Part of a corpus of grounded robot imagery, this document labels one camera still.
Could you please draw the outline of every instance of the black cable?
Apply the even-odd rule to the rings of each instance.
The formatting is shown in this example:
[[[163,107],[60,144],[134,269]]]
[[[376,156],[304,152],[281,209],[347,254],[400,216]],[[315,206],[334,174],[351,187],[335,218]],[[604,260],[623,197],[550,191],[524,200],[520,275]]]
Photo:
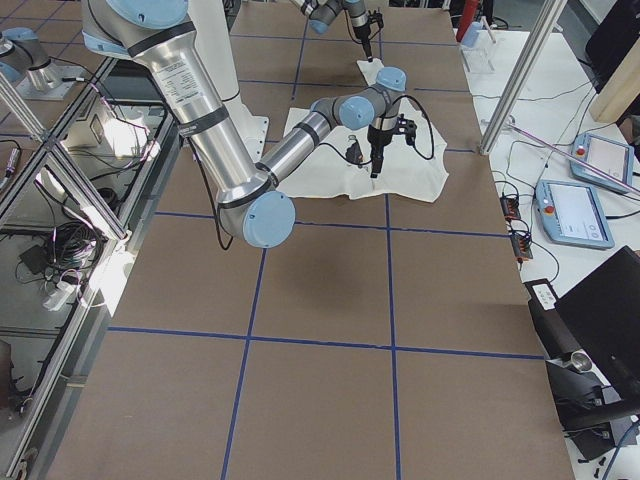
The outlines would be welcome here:
[[[222,248],[222,250],[226,252],[231,247],[231,243],[233,243],[233,236],[230,236],[229,241],[227,242],[226,245],[223,243],[221,226],[220,226],[220,218],[218,216],[219,212],[216,207],[216,202],[213,199],[213,193],[211,192],[209,179],[207,178],[207,174],[204,171],[204,167],[202,166],[202,161],[200,160],[200,155],[198,154],[198,151],[196,150],[195,145],[193,144],[190,138],[187,138],[186,140],[187,140],[187,143],[189,143],[189,146],[191,147],[191,151],[193,152],[193,155],[196,157],[196,163],[198,164],[198,168],[200,169],[200,174],[202,175],[202,181],[204,182],[204,187],[207,190],[207,196],[209,197],[209,204],[211,205],[211,212],[213,213],[213,221],[216,226],[216,237],[218,238],[218,244],[220,245],[220,248]]]
[[[94,159],[98,160],[100,163],[102,163],[103,165],[106,165],[109,168],[115,168],[117,170],[121,170],[124,167],[117,167],[109,162],[107,162],[106,160],[103,160],[100,156],[96,155],[95,153],[92,153],[88,150],[82,150],[82,149],[75,149],[75,148],[71,148],[68,150],[69,153],[71,155],[75,154],[79,154],[79,155],[84,155],[84,156],[88,156],[88,157],[93,157]]]
[[[22,147],[20,146],[20,144],[19,144],[18,142],[16,142],[15,140],[13,140],[13,139],[0,140],[0,143],[13,143],[13,144],[16,146],[16,148],[17,148],[20,152],[22,152]]]
[[[633,217],[634,215],[637,215],[639,213],[640,213],[640,210],[636,210],[635,212],[627,213],[626,215],[607,215],[605,218],[607,220],[620,220],[623,218]]]
[[[56,225],[58,224],[58,222],[56,221],[56,213],[53,211],[53,206],[51,205],[51,202],[49,202],[49,198],[47,198],[49,196],[49,192],[47,192],[45,190],[44,186],[38,180],[34,180],[33,184],[35,185],[36,190],[38,190],[38,192],[40,193],[42,198],[44,198],[44,201],[47,202],[47,206],[49,207],[49,210],[51,211],[51,218],[53,220],[52,240],[53,240],[53,243],[55,244],[55,242],[56,242]]]
[[[518,191],[518,187],[516,187],[513,183],[507,181],[507,180],[494,180],[493,183],[501,183],[503,185],[509,185],[511,187],[513,187],[513,189],[516,191],[515,195],[516,197],[520,197],[520,192]]]
[[[65,63],[69,63],[71,65],[75,65],[76,67],[84,68],[89,73],[89,75],[91,75],[91,79],[90,80],[95,80],[94,82],[89,81],[89,83],[94,85],[96,88],[98,88],[98,85],[100,85],[100,87],[102,87],[104,92],[107,95],[109,95],[109,97],[111,97],[111,99],[115,102],[115,99],[116,99],[115,95],[109,91],[109,89],[107,88],[105,83],[98,77],[98,75],[93,70],[88,69],[86,66],[82,65],[81,63],[73,62],[73,61],[67,60],[65,58],[54,57],[54,56],[51,56],[51,55],[50,55],[50,57],[52,59],[58,60],[60,62],[65,62]],[[63,78],[62,80],[63,81],[74,81],[74,82],[78,81],[78,79],[75,78],[75,77],[74,78]],[[116,120],[119,120],[122,123],[126,123],[127,125],[131,125],[132,127],[135,127],[135,128],[141,128],[141,129],[146,131],[145,127],[143,127],[141,125],[136,125],[135,123],[127,121],[126,120],[126,115],[124,114],[124,110],[122,110],[122,107],[117,103],[115,103],[115,105],[120,110],[120,115],[123,117],[123,118],[120,118],[120,117],[118,117],[118,115],[116,115]]]
[[[531,241],[531,243],[537,247],[540,247],[545,252],[547,252],[551,256],[551,258],[553,258],[553,261],[556,262],[556,274],[553,276],[551,280],[549,280],[549,283],[553,284],[553,282],[555,282],[556,279],[558,278],[558,275],[560,275],[560,262],[558,261],[556,256],[553,253],[551,253],[551,251],[546,247],[543,247],[538,242],[534,242],[533,240]]]
[[[94,182],[94,181],[100,180],[101,178],[104,178],[104,177],[109,177],[111,175],[117,175],[118,173],[126,172],[127,170],[133,170],[135,168],[142,167],[143,163],[144,162],[139,161],[139,162],[136,162],[136,163],[133,163],[133,164],[129,165],[128,167],[122,167],[122,168],[119,168],[117,170],[114,170],[113,172],[101,173],[100,175],[96,175],[95,177],[91,177],[89,179],[89,181]]]
[[[349,28],[349,14],[347,13],[347,11],[344,11],[344,18],[347,21],[347,32],[349,32],[349,37],[351,37],[351,41],[353,43],[355,43],[356,45],[362,45],[362,42],[360,42],[359,40],[357,40],[353,34],[351,33],[351,29]],[[369,37],[369,41],[373,40],[374,38],[376,38],[376,36],[380,33],[380,30],[382,30],[380,27],[378,27],[378,30]]]
[[[509,22],[507,22],[504,18],[493,16],[493,20],[498,20],[504,24],[504,27],[498,27],[499,30],[509,30]]]
[[[427,114],[427,111],[424,109],[422,104],[415,97],[408,95],[406,93],[396,98],[391,105],[392,106],[395,105],[403,98],[406,98],[407,100],[413,102],[418,107],[418,109],[420,109],[420,112],[422,112],[422,116],[427,120],[427,125],[429,126],[429,138],[431,139],[431,155],[426,157],[425,155],[420,153],[418,151],[418,148],[415,146],[415,144],[413,145],[413,149],[416,151],[418,155],[420,155],[425,160],[431,160],[436,154],[436,145],[435,145],[435,141],[433,140],[433,126],[431,125],[431,120],[429,119],[429,115]]]
[[[526,185],[527,187],[529,187],[531,190],[535,191],[536,187],[534,187],[533,185],[531,185],[529,182],[525,182],[524,180],[522,180],[521,178],[516,177],[515,175],[512,175],[511,173],[509,173],[509,169],[511,168],[511,155],[513,154],[513,147],[515,146],[516,143],[521,143],[524,145],[529,145],[530,147],[534,147],[534,148],[545,148],[544,145],[536,145],[535,143],[529,143],[526,142],[524,140],[515,140],[511,143],[511,147],[509,148],[509,155],[507,156],[507,170],[506,170],[506,175],[507,177],[511,178],[512,180],[515,180],[517,182],[520,182],[524,185]]]
[[[618,442],[618,445],[616,446],[616,449],[613,452],[613,455],[611,456],[609,465],[607,465],[607,469],[605,470],[604,475],[602,476],[602,480],[607,480],[607,478],[609,477],[609,473],[611,472],[611,467],[613,467],[613,463],[616,461],[616,458],[618,458],[618,453],[620,453],[620,449],[624,446],[625,440],[631,434],[632,431],[638,428],[638,425],[640,425],[640,420],[636,420],[635,422],[633,422],[629,426],[629,428],[627,428],[627,431],[624,432],[624,435],[622,435],[622,438]]]
[[[591,80],[588,80],[580,85],[578,85],[575,88],[572,88],[571,90],[567,90],[566,92],[561,92],[558,93],[557,95],[554,95],[553,97],[538,97],[538,98],[519,98],[517,101],[519,102],[538,102],[541,100],[555,100],[558,97],[561,97],[562,95],[567,95],[569,93],[573,93],[577,90],[580,90],[582,87],[584,87],[585,85],[591,84]],[[472,97],[479,97],[479,98],[488,98],[489,100],[494,100],[497,98],[501,98],[502,95],[496,96],[496,97],[489,97],[486,95],[472,95]]]
[[[373,161],[373,160],[369,160],[368,162],[364,162],[364,163],[351,162],[346,156],[344,156],[342,153],[340,153],[340,150],[338,150],[336,147],[334,147],[330,143],[320,142],[318,144],[318,147],[320,147],[320,146],[330,147],[334,152],[336,152],[340,156],[340,158],[342,158],[345,162],[347,162],[350,165],[356,165],[358,167],[364,167],[365,165],[369,165]]]

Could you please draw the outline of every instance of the metal frame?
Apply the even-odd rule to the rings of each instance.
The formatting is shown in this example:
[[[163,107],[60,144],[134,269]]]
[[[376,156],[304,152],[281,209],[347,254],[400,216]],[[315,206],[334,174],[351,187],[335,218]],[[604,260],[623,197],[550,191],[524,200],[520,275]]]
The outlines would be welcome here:
[[[105,60],[96,72],[97,78],[109,74],[115,66],[113,58]],[[27,166],[18,178],[11,184],[6,194],[0,199],[0,225],[2,225],[15,209],[18,201],[25,192],[27,184],[32,183],[40,170],[48,165],[60,178],[63,185],[69,189],[70,195],[78,202],[80,208],[93,207],[97,210],[104,234],[109,238],[123,239],[126,237],[126,226],[111,211],[104,199],[98,194],[82,170],[75,164],[66,150],[58,142],[74,121],[78,111],[95,95],[89,85],[80,92],[78,98],[65,110],[51,131],[40,123],[40,120],[22,100],[16,89],[0,74],[0,95],[11,111],[25,126],[32,138],[42,145],[29,159]]]
[[[117,60],[111,58],[106,59],[96,71],[94,78],[100,79],[106,77],[115,66],[116,61]],[[177,129],[171,117],[168,116],[163,120],[156,134],[156,141],[161,146],[160,154],[152,159],[152,161],[145,162],[141,165],[135,177],[132,190],[129,193],[128,200],[123,204],[120,215],[116,216],[58,140],[59,138],[63,138],[70,125],[75,121],[78,113],[82,111],[89,102],[93,101],[94,95],[94,89],[86,85],[78,94],[77,98],[73,100],[64,111],[55,126],[51,130],[47,130],[29,109],[25,101],[19,96],[16,89],[0,74],[0,97],[2,97],[9,109],[25,126],[32,139],[40,142],[36,151],[25,164],[24,169],[15,178],[2,198],[0,198],[0,226],[9,220],[11,213],[24,198],[27,189],[37,178],[39,172],[43,168],[47,168],[58,178],[69,195],[78,202],[81,208],[93,207],[94,216],[97,218],[92,218],[92,220],[100,222],[101,229],[103,229],[104,234],[108,237],[102,256],[97,261],[96,269],[93,273],[95,279],[85,289],[83,295],[84,301],[79,303],[72,313],[70,313],[67,330],[53,354],[42,383],[33,396],[33,402],[30,408],[27,410],[19,427],[16,428],[15,443],[10,445],[10,450],[8,449],[7,452],[9,454],[9,460],[0,465],[0,478],[4,478],[3,475],[11,478],[12,475],[16,474],[23,459],[24,452],[31,446],[34,435],[41,438],[40,435],[48,431],[47,428],[51,425],[51,418],[47,415],[50,415],[51,409],[54,408],[49,404],[51,403],[50,400],[52,396],[56,399],[56,404],[60,401],[57,389],[60,385],[59,382],[63,379],[63,377],[61,377],[62,371],[65,368],[73,368],[70,365],[78,362],[77,359],[70,358],[70,356],[73,356],[72,352],[81,350],[83,352],[82,354],[86,355],[84,353],[85,348],[91,351],[95,350],[94,346],[85,346],[84,342],[85,340],[89,342],[94,339],[99,340],[99,338],[95,337],[93,333],[86,334],[84,332],[87,330],[93,332],[94,330],[94,325],[87,323],[87,318],[90,317],[93,320],[93,316],[89,315],[89,312],[92,308],[91,304],[94,302],[99,291],[101,284],[100,276],[103,273],[103,267],[109,262],[112,253],[123,244],[123,240],[130,240],[130,232],[127,231],[127,227],[130,221],[134,221],[131,217],[135,215],[135,209],[137,208],[136,203],[141,198],[145,185],[147,184],[147,177],[151,176],[157,170],[161,170],[166,174],[167,165],[165,165],[165,163],[169,165],[173,164],[172,161],[166,161],[167,156],[177,156]],[[146,225],[146,222],[143,220],[144,219],[139,219],[139,223]],[[134,235],[136,238],[140,238],[138,232],[134,232]],[[55,338],[57,336],[56,331],[24,329],[19,327],[5,328],[2,333],[3,335],[25,338]],[[83,358],[84,357],[82,357],[80,361],[84,364],[86,363],[86,359],[83,360]]]
[[[542,6],[540,15],[533,26],[529,38],[527,38],[527,42],[522,49],[520,57],[518,57],[515,67],[513,67],[504,92],[498,101],[498,105],[482,137],[482,142],[479,147],[480,154],[489,155],[498,141],[500,131],[509,118],[518,100],[518,96],[529,78],[529,74],[536,64],[536,60],[544,48],[549,35],[553,31],[553,27],[558,21],[558,17],[560,17],[566,3],[567,0],[546,0]]]

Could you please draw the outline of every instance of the wire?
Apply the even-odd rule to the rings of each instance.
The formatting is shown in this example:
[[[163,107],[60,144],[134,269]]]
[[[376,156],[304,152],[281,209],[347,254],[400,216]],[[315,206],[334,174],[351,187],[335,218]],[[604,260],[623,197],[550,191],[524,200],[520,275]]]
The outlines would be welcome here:
[[[20,146],[20,144],[13,139],[0,140],[0,143],[13,143],[16,146],[16,148],[22,152],[22,147]]]
[[[429,155],[428,157],[424,156],[422,153],[420,153],[418,151],[418,148],[415,146],[415,144],[413,145],[413,149],[416,151],[416,153],[418,155],[420,155],[425,160],[431,160],[431,159],[433,159],[433,157],[436,154],[436,145],[435,145],[435,141],[433,140],[433,125],[431,124],[431,120],[429,119],[429,115],[427,114],[427,111],[424,109],[422,104],[415,97],[413,97],[411,95],[408,95],[406,93],[403,94],[403,95],[400,95],[398,98],[396,98],[391,105],[392,106],[395,105],[396,103],[398,103],[403,98],[406,98],[406,99],[410,100],[411,102],[413,102],[420,109],[420,112],[422,112],[422,116],[427,120],[427,125],[429,126],[429,138],[431,139],[431,155]]]
[[[117,170],[122,170],[122,168],[125,168],[125,167],[117,167],[117,166],[107,162],[106,160],[103,160],[100,156],[96,155],[95,153],[91,153],[88,150],[80,150],[80,149],[71,148],[71,149],[69,149],[69,153],[72,154],[72,155],[73,154],[78,154],[80,156],[84,155],[84,156],[87,156],[87,157],[93,157],[96,160],[98,160],[100,163],[102,163],[103,165],[106,165],[109,168],[115,168]]]
[[[504,24],[502,27],[498,26],[498,30],[509,30],[509,22],[507,22],[504,18],[496,17],[494,15],[493,20],[498,20],[499,22],[502,22]]]
[[[580,90],[585,85],[591,85],[591,80],[587,80],[586,82],[581,83],[577,87],[572,88],[571,90],[567,90],[566,92],[558,93],[557,95],[554,95],[553,97],[519,98],[518,101],[519,102],[538,102],[538,101],[541,101],[541,100],[555,100],[556,98],[561,97],[562,95],[567,95],[569,93],[573,93],[573,92],[575,92],[577,90]],[[497,98],[502,98],[502,95],[498,95],[498,96],[495,96],[495,97],[489,97],[489,96],[486,96],[486,95],[472,95],[472,97],[474,97],[474,98],[475,97],[488,98],[490,100],[494,100],[494,99],[497,99]]]
[[[347,32],[349,32],[349,36],[351,37],[351,41],[357,45],[362,45],[362,42],[358,41],[355,39],[355,37],[353,36],[353,34],[351,33],[351,29],[349,28],[349,14],[347,13],[347,11],[344,11],[344,18],[347,22]],[[373,40],[374,38],[376,38],[376,36],[380,33],[380,30],[382,30],[380,27],[378,27],[378,30],[369,37],[369,41]]]
[[[51,202],[49,202],[49,192],[46,191],[46,189],[44,188],[44,186],[38,181],[38,180],[34,180],[33,184],[36,186],[36,190],[38,190],[38,192],[40,193],[40,195],[42,195],[42,198],[44,198],[44,201],[47,202],[47,206],[49,207],[49,210],[51,211],[51,218],[53,220],[53,233],[51,235],[51,240],[53,242],[53,244],[55,245],[56,243],[56,237],[57,237],[57,224],[58,222],[56,221],[56,213],[53,211],[53,206],[51,206]],[[56,258],[54,256],[53,258],[53,262],[56,263]]]
[[[345,162],[347,162],[349,165],[356,165],[358,167],[364,167],[365,165],[369,165],[373,160],[369,160],[368,162],[364,162],[364,163],[356,163],[356,162],[352,162],[350,161],[346,156],[344,156],[342,153],[340,153],[340,150],[338,150],[336,147],[334,147],[333,145],[331,145],[330,143],[325,143],[325,142],[320,142],[318,144],[318,147],[320,146],[325,146],[325,147],[329,147],[331,148],[334,152],[336,152],[340,158],[342,158]]]
[[[213,213],[213,221],[216,226],[216,237],[218,238],[218,245],[225,252],[231,248],[231,243],[233,243],[233,236],[230,236],[229,241],[225,245],[222,241],[222,232],[220,226],[220,218],[218,216],[219,209],[216,207],[216,202],[213,199],[213,193],[211,193],[211,186],[209,185],[209,179],[207,178],[207,174],[204,171],[204,167],[202,166],[202,161],[200,160],[200,155],[196,150],[195,145],[191,141],[190,138],[187,138],[187,143],[191,147],[191,151],[193,152],[193,156],[196,158],[196,163],[198,164],[198,168],[200,169],[200,174],[202,175],[202,181],[204,182],[204,187],[207,190],[207,197],[209,197],[209,204],[211,205],[211,212]]]
[[[639,213],[640,213],[640,210],[636,210],[635,212],[627,213],[626,215],[607,215],[605,218],[607,220],[620,220],[623,218],[633,217],[634,215],[637,215]]]
[[[611,456],[609,465],[607,465],[607,469],[604,471],[602,480],[607,480],[607,478],[609,477],[609,472],[611,472],[611,467],[613,467],[613,463],[616,461],[616,458],[618,458],[618,453],[620,453],[620,449],[624,446],[624,442],[627,440],[627,437],[631,434],[632,431],[634,431],[638,427],[639,424],[640,424],[640,420],[636,420],[631,424],[631,426],[629,426],[629,428],[627,428],[627,431],[624,432],[624,435],[622,435],[620,442],[618,442],[618,445],[616,445],[616,449],[613,452],[613,455]]]
[[[543,247],[538,242],[534,242],[533,240],[531,241],[531,243],[537,247],[540,247],[545,252],[547,252],[551,256],[551,258],[553,258],[553,261],[556,262],[556,274],[553,276],[551,280],[549,280],[549,283],[553,284],[553,282],[555,282],[558,276],[560,275],[560,262],[558,261],[556,256],[553,253],[551,253],[551,251],[546,247]]]

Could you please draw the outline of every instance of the white desk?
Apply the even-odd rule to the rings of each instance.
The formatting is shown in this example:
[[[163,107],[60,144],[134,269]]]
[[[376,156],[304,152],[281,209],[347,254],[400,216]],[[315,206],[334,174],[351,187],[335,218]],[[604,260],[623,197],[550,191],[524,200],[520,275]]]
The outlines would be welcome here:
[[[486,35],[486,32],[483,33],[485,36],[481,37],[479,43],[481,45],[489,45],[488,35]],[[493,97],[502,94],[528,35],[527,32],[498,31],[495,33],[497,43],[493,47],[488,47],[491,48],[489,57],[495,68],[494,72],[466,72],[470,90],[474,96]],[[553,97],[558,93],[572,90],[587,81],[586,74],[580,67],[564,37],[559,33],[554,33],[541,53],[525,88],[520,94],[520,98]],[[553,100],[518,101],[513,110],[513,116],[517,126],[548,143],[571,143],[578,133],[582,114],[594,94],[595,91],[591,88],[591,85],[587,84],[573,93],[559,96]],[[482,120],[491,118],[497,102],[498,99],[474,97],[474,106],[478,121],[481,122],[480,128],[482,130],[485,128],[482,125]],[[578,115],[571,121],[578,110]],[[568,124],[569,127],[564,135],[561,136]],[[603,125],[605,124],[594,122],[587,112],[580,131]],[[603,137],[624,142],[622,134],[615,125],[602,128],[596,133]],[[513,131],[505,131],[500,136],[490,155],[491,166],[494,171],[506,172],[509,149],[515,140],[528,141]],[[545,169],[544,164],[549,154],[550,152],[547,149],[534,148],[526,144],[516,144],[511,156],[509,173],[531,185],[535,185],[540,175],[545,179],[577,181],[571,177],[568,161],[560,155],[551,156],[549,166]],[[638,162],[634,163],[634,170],[640,171],[640,164]],[[496,180],[504,180],[500,173],[494,173],[494,177]],[[531,188],[524,183],[515,181],[512,178],[507,178],[507,180],[518,187],[521,195],[532,193]],[[499,183],[496,186],[498,192],[501,192],[504,184]],[[634,186],[640,187],[640,178],[636,177],[634,179]],[[511,187],[507,185],[505,193],[512,192]],[[640,209],[640,203],[621,198],[607,190],[598,189],[598,195],[606,215],[619,215]],[[541,229],[539,219],[536,218],[537,214],[534,213],[532,218],[531,197],[521,198],[520,203],[522,217],[531,225],[533,240],[548,248],[560,263],[560,273],[553,283],[556,292],[560,296],[623,245],[629,245],[634,250],[640,249],[640,214],[626,219],[609,221],[609,227],[616,246],[610,250],[600,251],[551,243]],[[523,264],[521,271],[522,281],[552,278],[556,272],[555,262],[539,247],[534,245],[532,248],[534,259]],[[567,441],[567,448],[572,458],[576,479],[587,480],[594,478],[595,469],[599,467],[596,464],[597,461],[593,461],[590,464],[579,464],[577,459],[581,456],[575,445],[571,441]],[[611,458],[611,453],[607,455],[607,461]],[[606,464],[604,467],[600,467],[600,478],[602,478],[605,468]],[[609,480],[638,478],[639,475],[640,446],[623,448],[609,475]]]

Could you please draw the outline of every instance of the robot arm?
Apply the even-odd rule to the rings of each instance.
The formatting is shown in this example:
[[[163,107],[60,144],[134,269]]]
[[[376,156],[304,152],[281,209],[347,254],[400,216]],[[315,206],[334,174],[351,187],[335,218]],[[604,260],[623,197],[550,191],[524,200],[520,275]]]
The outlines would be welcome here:
[[[41,92],[56,88],[62,79],[56,65],[44,51],[36,34],[28,28],[11,28],[0,32],[0,72],[10,82],[25,73]]]
[[[381,29],[384,27],[384,23],[380,12],[367,13],[364,0],[327,0],[324,5],[320,5],[318,0],[291,0],[291,2],[300,9],[303,15],[309,17],[309,25],[319,35],[325,33],[336,17],[343,10],[346,10],[351,20],[353,33],[362,44],[367,60],[373,61],[371,25],[375,23]]]
[[[218,187],[223,228],[269,248],[293,228],[291,200],[274,189],[332,128],[393,122],[405,88],[388,67],[378,83],[354,96],[322,99],[261,163],[254,164],[195,50],[196,30],[184,0],[83,0],[85,44],[101,54],[131,58],[151,72],[179,130],[194,145]]]

